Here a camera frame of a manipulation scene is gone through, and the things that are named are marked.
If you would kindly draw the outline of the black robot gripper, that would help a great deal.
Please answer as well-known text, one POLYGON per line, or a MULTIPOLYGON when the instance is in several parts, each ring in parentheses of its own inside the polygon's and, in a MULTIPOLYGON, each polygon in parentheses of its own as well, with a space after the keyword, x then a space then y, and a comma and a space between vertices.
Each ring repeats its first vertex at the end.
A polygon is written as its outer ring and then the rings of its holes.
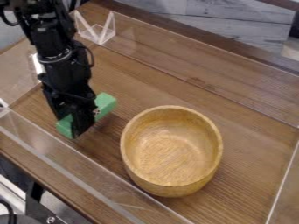
POLYGON ((80 136, 94 123, 94 92, 89 87, 89 49, 73 41, 54 55, 37 54, 44 73, 38 75, 50 111, 60 120, 72 116, 72 137, 80 136))

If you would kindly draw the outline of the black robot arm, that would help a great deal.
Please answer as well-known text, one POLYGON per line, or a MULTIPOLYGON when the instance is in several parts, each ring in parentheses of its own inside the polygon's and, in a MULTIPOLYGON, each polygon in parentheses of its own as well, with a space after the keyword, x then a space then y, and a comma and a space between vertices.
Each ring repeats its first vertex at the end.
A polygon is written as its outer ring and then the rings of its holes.
POLYGON ((36 49, 44 67, 37 79, 57 119, 56 129, 74 138, 96 121, 96 94, 89 87, 94 60, 74 39, 69 11, 61 0, 0 0, 0 18, 6 25, 21 27, 36 49))

